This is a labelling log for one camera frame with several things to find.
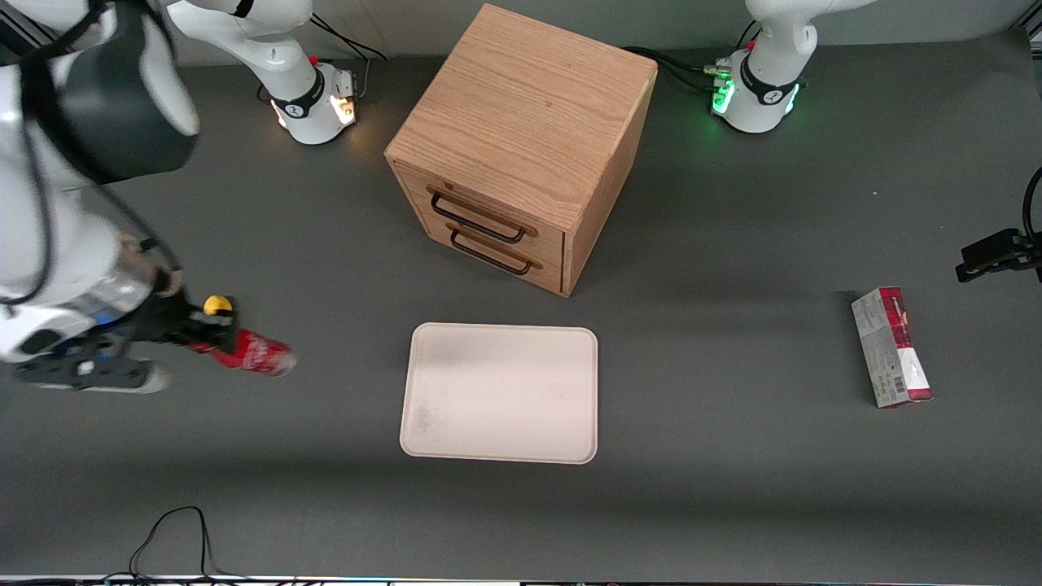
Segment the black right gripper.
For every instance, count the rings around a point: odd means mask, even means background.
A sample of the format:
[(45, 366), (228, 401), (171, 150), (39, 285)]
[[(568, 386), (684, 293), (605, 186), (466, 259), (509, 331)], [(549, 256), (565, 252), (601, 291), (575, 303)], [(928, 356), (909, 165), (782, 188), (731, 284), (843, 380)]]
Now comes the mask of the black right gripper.
[(131, 342), (187, 343), (187, 348), (196, 353), (233, 356), (235, 338), (194, 340), (199, 327), (232, 329), (238, 323), (234, 310), (208, 314), (190, 301), (185, 290), (180, 290), (171, 296), (150, 295), (142, 306), (114, 322), (114, 333)]

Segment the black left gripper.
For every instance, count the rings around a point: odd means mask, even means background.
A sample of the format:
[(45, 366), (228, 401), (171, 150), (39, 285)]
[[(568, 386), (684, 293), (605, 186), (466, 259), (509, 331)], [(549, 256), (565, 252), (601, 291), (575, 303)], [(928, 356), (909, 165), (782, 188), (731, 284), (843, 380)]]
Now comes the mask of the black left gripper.
[(961, 249), (961, 263), (957, 265), (957, 280), (967, 283), (994, 272), (1026, 269), (1027, 264), (1042, 280), (1041, 234), (1020, 230), (1000, 230)]

